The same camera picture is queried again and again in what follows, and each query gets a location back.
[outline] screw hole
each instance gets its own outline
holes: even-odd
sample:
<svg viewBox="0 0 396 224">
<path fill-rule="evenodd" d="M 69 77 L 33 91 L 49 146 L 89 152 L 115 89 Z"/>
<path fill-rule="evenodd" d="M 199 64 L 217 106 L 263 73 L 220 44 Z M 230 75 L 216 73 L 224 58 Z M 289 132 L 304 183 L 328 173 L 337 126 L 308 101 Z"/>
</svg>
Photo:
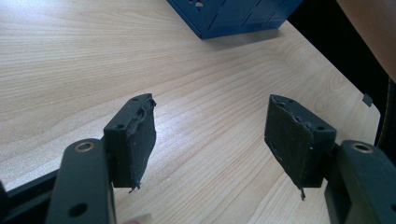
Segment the screw hole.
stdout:
<svg viewBox="0 0 396 224">
<path fill-rule="evenodd" d="M 359 143 L 353 144 L 352 147 L 355 150 L 358 150 L 359 152 L 363 152 L 363 153 L 373 153 L 374 152 L 372 148 L 367 147 L 367 146 L 362 145 L 362 144 L 359 144 Z"/>
<path fill-rule="evenodd" d="M 75 151 L 76 152 L 86 152 L 86 151 L 93 149 L 94 146 L 95 146 L 95 144 L 93 142 L 80 143 L 80 144 L 76 145 Z"/>
<path fill-rule="evenodd" d="M 122 129 L 124 127 L 124 125 L 123 124 L 119 124 L 119 125 L 117 125 L 116 127 L 114 127 L 115 129 Z"/>
<path fill-rule="evenodd" d="M 85 203 L 79 203 L 74 205 L 69 209 L 69 216 L 70 217 L 79 217 L 84 214 L 88 209 L 88 205 Z"/>
</svg>

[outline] blue box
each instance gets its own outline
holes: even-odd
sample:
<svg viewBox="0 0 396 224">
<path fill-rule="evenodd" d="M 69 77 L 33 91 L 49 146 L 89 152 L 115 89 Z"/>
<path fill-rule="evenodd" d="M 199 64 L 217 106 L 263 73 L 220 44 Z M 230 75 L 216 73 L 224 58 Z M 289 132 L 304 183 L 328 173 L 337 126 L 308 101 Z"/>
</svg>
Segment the blue box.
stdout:
<svg viewBox="0 0 396 224">
<path fill-rule="evenodd" d="M 277 29 L 303 0 L 167 0 L 202 39 Z"/>
</svg>

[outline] black metal bracket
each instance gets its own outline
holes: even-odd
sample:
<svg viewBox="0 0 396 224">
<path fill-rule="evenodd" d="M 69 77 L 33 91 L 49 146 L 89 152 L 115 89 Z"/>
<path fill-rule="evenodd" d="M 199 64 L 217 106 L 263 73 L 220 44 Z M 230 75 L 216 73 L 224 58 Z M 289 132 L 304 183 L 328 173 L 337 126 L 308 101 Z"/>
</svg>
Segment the black metal bracket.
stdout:
<svg viewBox="0 0 396 224">
<path fill-rule="evenodd" d="M 116 223 L 114 188 L 140 188 L 156 131 L 151 94 L 129 100 L 105 127 L 65 151 L 61 167 L 23 186 L 0 188 L 2 223 Z"/>
<path fill-rule="evenodd" d="M 265 142 L 293 183 L 320 188 L 332 223 L 395 223 L 396 168 L 377 147 L 334 143 L 336 130 L 297 102 L 271 95 Z"/>
</svg>

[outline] light wood tabletop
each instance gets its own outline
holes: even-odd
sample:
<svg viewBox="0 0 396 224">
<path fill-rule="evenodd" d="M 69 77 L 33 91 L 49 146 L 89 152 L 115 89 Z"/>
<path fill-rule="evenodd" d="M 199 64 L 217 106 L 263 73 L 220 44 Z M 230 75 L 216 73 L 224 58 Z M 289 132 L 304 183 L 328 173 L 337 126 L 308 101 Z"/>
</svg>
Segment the light wood tabletop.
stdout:
<svg viewBox="0 0 396 224">
<path fill-rule="evenodd" d="M 288 22 L 201 40 L 165 0 L 0 1 L 0 179 L 7 190 L 59 168 L 64 149 L 151 92 L 157 143 L 142 189 L 116 189 L 118 222 L 329 223 L 265 145 L 270 94 L 345 139 L 372 144 L 375 106 Z"/>
</svg>

